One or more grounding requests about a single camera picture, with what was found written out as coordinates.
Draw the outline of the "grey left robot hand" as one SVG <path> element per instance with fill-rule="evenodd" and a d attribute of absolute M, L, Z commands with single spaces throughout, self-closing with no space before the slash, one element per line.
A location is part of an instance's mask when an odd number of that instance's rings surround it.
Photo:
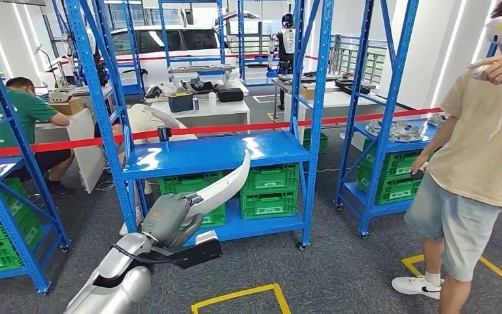
<path fill-rule="evenodd" d="M 156 246 L 166 249 L 177 249 L 183 246 L 189 238 L 201 227 L 204 215 L 195 214 L 190 217 L 187 225 L 185 220 L 192 205 L 192 195 L 188 198 L 182 194 L 166 194 L 160 196 L 143 219 L 141 232 L 152 240 Z"/>

